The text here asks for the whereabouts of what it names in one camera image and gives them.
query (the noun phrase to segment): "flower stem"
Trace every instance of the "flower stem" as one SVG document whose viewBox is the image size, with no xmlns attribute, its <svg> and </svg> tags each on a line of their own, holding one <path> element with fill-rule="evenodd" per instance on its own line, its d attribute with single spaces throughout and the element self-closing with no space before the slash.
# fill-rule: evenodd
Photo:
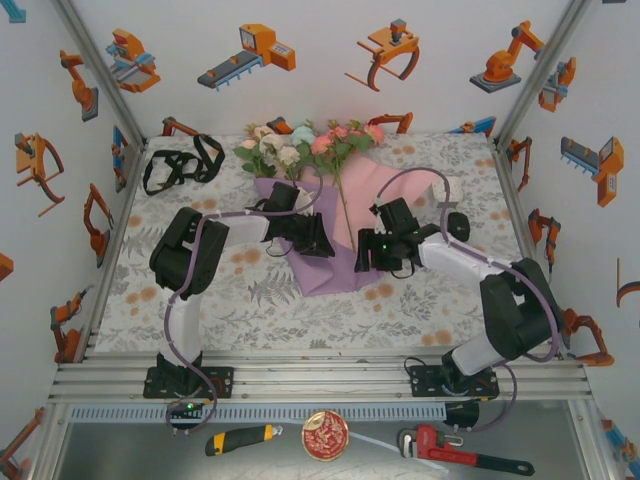
<svg viewBox="0 0 640 480">
<path fill-rule="evenodd" d="M 342 190 L 342 182 L 340 181 L 340 173 L 336 171 L 333 175 L 334 182 L 338 185 L 340 199 L 342 200 L 342 208 L 344 208 L 344 218 L 347 221 L 347 229 L 349 230 L 349 240 L 351 240 L 351 249 L 357 251 L 356 243 L 353 241 L 353 232 L 351 231 L 351 222 L 349 221 L 349 212 L 347 211 L 347 201 L 344 198 L 344 190 Z"/>
</svg>

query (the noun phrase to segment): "pink wrapping paper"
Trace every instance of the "pink wrapping paper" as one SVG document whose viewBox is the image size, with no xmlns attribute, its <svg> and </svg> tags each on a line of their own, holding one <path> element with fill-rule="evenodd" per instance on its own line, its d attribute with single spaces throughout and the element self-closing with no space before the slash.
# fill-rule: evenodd
<svg viewBox="0 0 640 480">
<path fill-rule="evenodd" d="M 376 195 L 384 184 L 399 172 L 400 170 L 380 165 L 359 154 L 353 155 L 345 164 L 340 179 L 342 180 L 354 242 L 358 241 L 358 230 L 375 226 L 376 218 L 369 211 L 369 208 L 373 205 Z M 404 175 L 389 185 L 382 199 L 391 201 L 403 197 L 411 206 L 437 177 L 436 174 L 430 172 L 412 172 Z M 318 179 L 314 177 L 313 170 L 310 168 L 305 171 L 303 180 L 318 183 Z M 333 183 L 331 176 L 326 176 L 324 180 L 325 184 L 331 185 Z M 347 219 L 339 197 L 333 239 L 341 245 L 351 248 Z"/>
</svg>

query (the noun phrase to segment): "floral tablecloth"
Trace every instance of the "floral tablecloth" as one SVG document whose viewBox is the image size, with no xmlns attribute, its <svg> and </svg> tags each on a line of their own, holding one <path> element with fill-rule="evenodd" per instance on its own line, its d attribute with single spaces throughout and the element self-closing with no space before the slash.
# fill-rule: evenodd
<svg viewBox="0 0 640 480">
<path fill-rule="evenodd" d="M 154 197 L 139 186 L 96 351 L 159 349 L 165 304 L 149 269 L 149 257 L 179 208 L 192 206 L 211 213 L 238 210 L 258 200 L 252 175 L 240 168 L 232 151 L 243 138 L 216 138 L 227 159 L 212 182 L 187 181 Z M 190 137 L 154 138 L 147 155 L 165 148 L 193 150 L 193 141 Z M 426 165 L 460 177 L 464 199 L 457 210 L 471 221 L 469 244 L 501 258 L 520 257 L 484 135 L 388 135 L 367 156 L 396 168 Z M 154 176 L 166 178 L 166 168 L 160 160 Z M 422 224 L 438 223 L 439 210 L 428 192 L 412 210 Z M 203 349 L 450 345 L 482 330 L 480 298 L 440 272 L 419 269 L 408 280 L 386 274 L 358 292 L 305 298 L 287 260 L 270 257 L 265 248 L 266 244 L 247 244 L 224 251 L 202 302 Z"/>
</svg>

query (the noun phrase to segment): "canned food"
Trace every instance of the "canned food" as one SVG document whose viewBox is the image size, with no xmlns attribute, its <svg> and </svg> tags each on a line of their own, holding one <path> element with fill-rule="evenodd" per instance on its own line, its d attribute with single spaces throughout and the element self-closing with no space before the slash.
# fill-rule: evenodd
<svg viewBox="0 0 640 480">
<path fill-rule="evenodd" d="M 340 415 L 322 410 L 311 415 L 302 427 L 302 445 L 322 462 L 335 460 L 349 443 L 349 427 Z"/>
</svg>

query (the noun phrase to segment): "metal floor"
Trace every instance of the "metal floor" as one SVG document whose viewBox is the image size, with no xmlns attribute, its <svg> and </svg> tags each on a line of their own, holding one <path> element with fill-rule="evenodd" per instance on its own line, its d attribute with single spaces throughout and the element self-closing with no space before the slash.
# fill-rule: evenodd
<svg viewBox="0 0 640 480">
<path fill-rule="evenodd" d="M 495 416 L 503 402 L 483 405 L 481 422 Z M 212 435 L 247 426 L 211 424 L 190 438 L 173 437 L 163 425 L 72 424 L 65 455 L 55 478 L 62 480 L 506 480 L 512 474 L 440 464 L 449 473 L 403 459 L 351 437 L 345 453 L 333 462 L 313 460 L 301 444 L 301 426 L 283 424 L 284 433 L 271 442 L 246 447 L 221 457 L 206 457 L 204 446 Z M 352 422 L 350 431 L 395 444 L 407 422 Z M 518 402 L 506 423 L 488 432 L 465 436 L 462 450 L 531 462 L 531 478 L 578 480 L 586 478 L 566 402 Z"/>
</svg>

